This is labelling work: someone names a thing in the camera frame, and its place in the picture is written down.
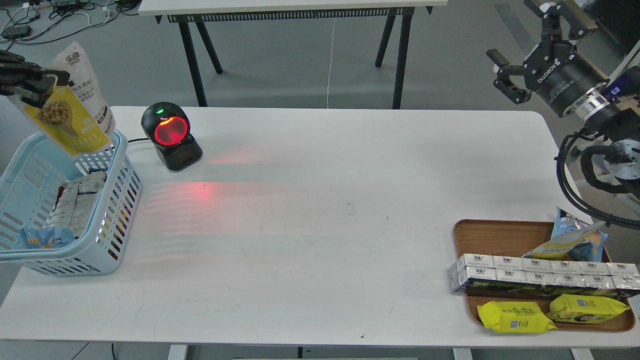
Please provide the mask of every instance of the brown tray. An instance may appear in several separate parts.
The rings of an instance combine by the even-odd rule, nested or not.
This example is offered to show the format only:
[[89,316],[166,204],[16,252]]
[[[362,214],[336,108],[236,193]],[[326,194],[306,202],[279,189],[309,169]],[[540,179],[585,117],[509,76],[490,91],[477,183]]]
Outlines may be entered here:
[[[546,242],[551,237],[554,223],[552,222],[528,222],[528,221],[500,221],[500,220],[460,220],[453,228],[453,238],[456,243],[458,256],[467,254],[484,254],[500,256],[520,257],[527,251]],[[610,262],[607,251],[603,251],[602,261]],[[466,295],[469,313],[482,324],[478,316],[477,306],[490,301],[535,301],[540,309],[547,313],[550,300],[541,299],[516,299],[496,298]],[[604,323],[570,323],[554,322],[561,330],[578,331],[628,331],[635,323],[636,317],[633,310],[624,313]]]

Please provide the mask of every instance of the robotic arm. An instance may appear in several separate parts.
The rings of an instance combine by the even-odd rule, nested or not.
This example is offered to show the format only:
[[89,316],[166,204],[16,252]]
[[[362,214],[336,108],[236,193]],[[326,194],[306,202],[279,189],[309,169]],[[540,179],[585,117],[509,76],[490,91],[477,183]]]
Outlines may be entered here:
[[22,56],[0,50],[0,95],[18,94],[22,102],[41,108],[56,85],[69,85],[69,73],[43,69]]
[[[584,202],[570,187],[564,172],[565,161],[578,138],[604,136],[610,144],[592,145],[582,151],[580,167],[586,181],[609,193],[629,193],[640,200],[640,69],[632,67],[609,84],[609,79],[578,52],[576,40],[597,29],[595,23],[573,2],[547,2],[536,6],[525,0],[542,21],[540,43],[522,65],[510,65],[496,49],[487,51],[494,62],[497,79],[493,85],[515,104],[538,96],[559,116],[575,113],[585,121],[584,128],[568,135],[560,146],[557,176],[569,201],[592,217],[610,224],[640,229],[640,221],[616,217]],[[563,39],[560,17],[570,26],[568,40]],[[510,76],[523,76],[526,89],[517,87]],[[620,184],[596,178],[594,160]]]

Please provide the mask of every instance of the light blue plastic basket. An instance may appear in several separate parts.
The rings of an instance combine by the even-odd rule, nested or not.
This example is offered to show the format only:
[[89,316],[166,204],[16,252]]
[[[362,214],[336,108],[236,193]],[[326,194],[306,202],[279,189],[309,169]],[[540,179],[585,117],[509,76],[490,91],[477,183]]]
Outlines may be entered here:
[[[25,140],[0,178],[0,261],[55,276],[115,270],[142,189],[126,152],[127,139],[117,130],[111,148],[75,161],[42,134]],[[107,179],[83,235],[59,249],[26,249],[20,229],[47,226],[60,185],[95,169],[107,170]]]

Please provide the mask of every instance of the black table leg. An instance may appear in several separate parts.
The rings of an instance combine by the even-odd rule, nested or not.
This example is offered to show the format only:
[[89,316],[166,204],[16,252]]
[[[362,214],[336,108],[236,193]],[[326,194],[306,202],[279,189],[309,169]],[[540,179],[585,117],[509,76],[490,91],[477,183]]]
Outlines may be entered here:
[[402,100],[404,68],[406,67],[406,52],[409,48],[409,30],[411,30],[412,17],[413,15],[402,15],[402,27],[400,28],[400,47],[398,50],[398,64],[396,68],[396,85],[394,88],[394,102],[392,109],[399,109],[400,102]]
[[378,48],[378,55],[376,57],[376,67],[382,66],[382,59],[384,59],[385,52],[387,51],[391,30],[394,28],[394,21],[396,21],[395,14],[387,15],[387,22],[385,23],[385,29],[382,31],[382,39],[380,40],[380,47]]
[[189,71],[191,73],[191,80],[193,80],[193,88],[196,90],[198,106],[206,107],[207,98],[204,95],[204,87],[202,86],[202,79],[200,78],[200,69],[198,68],[196,51],[195,49],[193,49],[193,41],[191,39],[191,32],[189,31],[189,23],[179,22],[178,26],[180,27],[180,35],[182,36],[182,45],[184,45],[184,52],[187,55],[187,62],[189,63]]
[[220,60],[218,59],[216,50],[213,48],[213,43],[211,42],[211,37],[209,37],[207,27],[204,25],[204,22],[196,22],[196,27],[200,32],[200,37],[202,38],[204,47],[207,48],[207,52],[209,53],[209,57],[213,63],[213,68],[216,69],[218,74],[222,74],[222,65],[220,65]]

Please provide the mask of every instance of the table leg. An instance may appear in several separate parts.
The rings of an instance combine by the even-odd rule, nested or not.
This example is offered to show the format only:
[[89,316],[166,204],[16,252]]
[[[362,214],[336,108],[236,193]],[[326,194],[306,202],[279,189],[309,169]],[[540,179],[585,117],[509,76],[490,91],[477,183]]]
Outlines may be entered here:
[[211,42],[211,37],[209,37],[207,27],[205,26],[204,22],[196,22],[196,27],[200,32],[200,37],[202,38],[204,47],[207,48],[207,52],[209,53],[209,57],[211,59],[211,62],[213,63],[213,68],[216,69],[216,72],[218,74],[222,74],[222,65],[220,65],[220,60],[218,59],[216,50],[213,48],[213,43]]
[[471,354],[470,348],[454,348],[453,349],[454,360],[473,360],[474,357]]
[[200,78],[200,69],[198,68],[196,51],[193,48],[191,32],[189,31],[189,23],[179,22],[178,26],[180,27],[180,35],[182,36],[182,45],[184,45],[184,52],[187,55],[187,62],[189,63],[191,80],[193,81],[193,87],[196,90],[196,98],[198,99],[198,106],[206,107],[207,98],[204,95],[204,87],[202,86],[202,79]]
[[404,68],[406,67],[406,52],[409,48],[409,31],[413,15],[402,15],[402,27],[400,27],[400,48],[398,50],[398,64],[396,68],[396,85],[394,88],[394,102],[392,109],[399,109],[402,100],[402,87],[404,85]]
[[575,360],[593,360],[593,354],[588,348],[573,348],[571,354]]
[[385,57],[387,44],[389,43],[389,37],[391,36],[391,30],[394,28],[395,21],[395,14],[387,15],[387,22],[385,23],[385,29],[382,31],[382,39],[380,40],[380,47],[378,48],[378,55],[376,56],[376,67],[382,66],[382,59]]
[[189,345],[173,344],[169,348],[168,360],[185,360],[187,358],[188,351],[189,351]]

